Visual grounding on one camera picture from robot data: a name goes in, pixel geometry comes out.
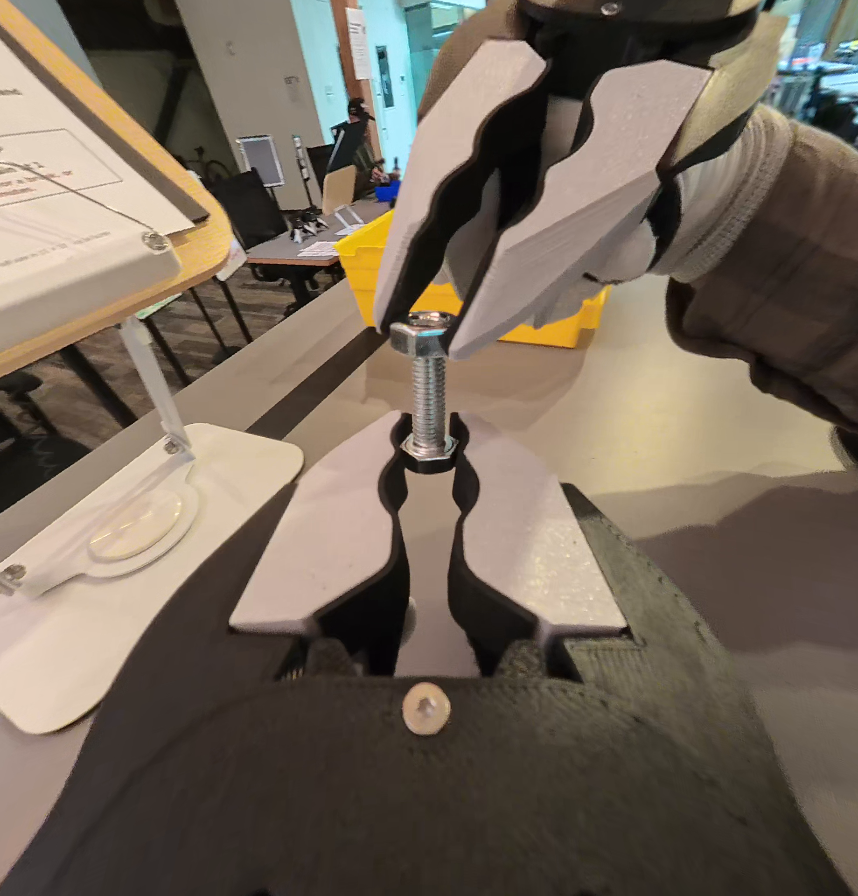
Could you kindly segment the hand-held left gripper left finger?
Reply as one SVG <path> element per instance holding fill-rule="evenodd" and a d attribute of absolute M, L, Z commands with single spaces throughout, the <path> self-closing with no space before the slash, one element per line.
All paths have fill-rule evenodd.
<path fill-rule="evenodd" d="M 233 631 L 336 639 L 372 675 L 394 674 L 410 599 L 399 520 L 409 432 L 409 415 L 392 411 L 300 478 L 230 616 Z"/>

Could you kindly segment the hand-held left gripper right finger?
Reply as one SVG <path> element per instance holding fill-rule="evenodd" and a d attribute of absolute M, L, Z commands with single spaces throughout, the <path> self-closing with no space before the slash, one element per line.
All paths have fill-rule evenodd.
<path fill-rule="evenodd" d="M 628 622 L 557 476 L 474 413 L 454 414 L 458 509 L 448 608 L 481 674 L 517 642 L 544 658 L 568 639 L 620 638 Z"/>

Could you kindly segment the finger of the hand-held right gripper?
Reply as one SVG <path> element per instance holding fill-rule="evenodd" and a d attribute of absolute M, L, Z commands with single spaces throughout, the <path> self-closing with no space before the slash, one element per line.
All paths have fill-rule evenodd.
<path fill-rule="evenodd" d="M 504 230 L 447 350 L 463 360 L 579 283 L 604 247 L 639 226 L 656 167 L 712 72 L 658 60 L 602 74 L 584 143 L 544 175 L 537 204 Z"/>
<path fill-rule="evenodd" d="M 495 171 L 526 163 L 535 185 L 547 69 L 527 42 L 487 40 L 417 127 L 379 268 L 379 332 L 404 319 L 439 273 Z"/>

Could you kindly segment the yellow plastic bin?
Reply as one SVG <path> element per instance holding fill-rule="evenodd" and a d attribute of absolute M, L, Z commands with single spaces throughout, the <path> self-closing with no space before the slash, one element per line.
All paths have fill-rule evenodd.
<path fill-rule="evenodd" d="M 335 248 L 353 291 L 359 312 L 368 327 L 375 324 L 373 306 L 381 257 L 390 232 L 393 212 L 388 211 L 336 243 Z M 594 333 L 613 288 L 606 286 L 595 297 L 584 301 L 579 311 L 567 319 L 535 329 L 523 324 L 501 337 L 501 342 L 574 350 L 584 334 Z M 432 282 L 414 306 L 414 310 L 438 310 L 459 313 L 461 302 L 447 281 Z"/>

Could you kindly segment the silver hex bolt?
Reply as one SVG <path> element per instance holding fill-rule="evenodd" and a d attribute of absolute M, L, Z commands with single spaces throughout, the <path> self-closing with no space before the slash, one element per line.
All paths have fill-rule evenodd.
<path fill-rule="evenodd" d="M 446 412 L 446 357 L 414 357 L 411 433 L 401 443 L 405 462 L 414 473 L 438 475 L 454 467 L 457 449 Z"/>

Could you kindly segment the person's right forearm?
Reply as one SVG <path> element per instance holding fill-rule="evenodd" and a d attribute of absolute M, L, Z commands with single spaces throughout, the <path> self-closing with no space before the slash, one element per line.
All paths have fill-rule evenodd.
<path fill-rule="evenodd" d="M 858 434 L 858 152 L 760 106 L 680 180 L 684 218 L 656 265 L 672 340 Z"/>

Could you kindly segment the person's right hand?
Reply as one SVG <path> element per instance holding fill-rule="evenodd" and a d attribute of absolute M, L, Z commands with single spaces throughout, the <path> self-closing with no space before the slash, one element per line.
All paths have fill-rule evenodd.
<path fill-rule="evenodd" d="M 666 177 L 644 218 L 602 239 L 562 285 L 550 287 L 530 324 L 569 318 L 604 286 L 648 273 L 690 283 L 713 271 L 776 184 L 794 126 L 776 109 L 757 106 L 726 152 Z"/>

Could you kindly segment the silver framed sign stand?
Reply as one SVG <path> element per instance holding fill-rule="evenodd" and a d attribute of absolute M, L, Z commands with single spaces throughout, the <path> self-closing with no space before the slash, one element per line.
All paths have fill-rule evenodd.
<path fill-rule="evenodd" d="M 262 184 L 269 189 L 286 185 L 274 139 L 269 134 L 244 136 L 236 139 L 245 169 L 255 171 Z"/>

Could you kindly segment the grey background desk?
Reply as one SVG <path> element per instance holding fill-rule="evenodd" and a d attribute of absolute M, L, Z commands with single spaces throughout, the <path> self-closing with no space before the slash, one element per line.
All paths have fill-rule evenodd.
<path fill-rule="evenodd" d="M 373 199 L 360 200 L 354 203 L 353 207 L 366 221 L 366 225 L 392 209 L 388 204 L 377 203 Z M 293 302 L 287 308 L 288 313 L 300 310 L 318 297 L 321 290 L 316 282 L 317 277 L 329 277 L 329 284 L 332 286 L 345 279 L 339 256 L 325 260 L 296 258 L 299 250 L 311 242 L 333 241 L 338 243 L 344 239 L 335 235 L 335 232 L 340 229 L 340 225 L 333 215 L 325 215 L 322 218 L 327 222 L 328 229 L 301 244 L 291 241 L 289 233 L 286 233 L 246 251 L 249 267 L 256 280 L 270 284 L 273 282 L 271 277 L 276 273 L 278 281 L 284 281 L 289 285 Z"/>

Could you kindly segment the black office chair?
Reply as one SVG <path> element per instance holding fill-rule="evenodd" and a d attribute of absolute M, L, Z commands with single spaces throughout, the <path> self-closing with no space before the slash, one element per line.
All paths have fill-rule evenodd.
<path fill-rule="evenodd" d="M 210 191 L 245 251 L 288 233 L 286 218 L 256 169 L 216 180 Z"/>

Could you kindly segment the printed instruction sheet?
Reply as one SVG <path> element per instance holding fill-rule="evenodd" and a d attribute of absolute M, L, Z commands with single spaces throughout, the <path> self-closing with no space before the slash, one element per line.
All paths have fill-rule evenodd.
<path fill-rule="evenodd" d="M 191 227 L 0 37 L 0 283 Z"/>

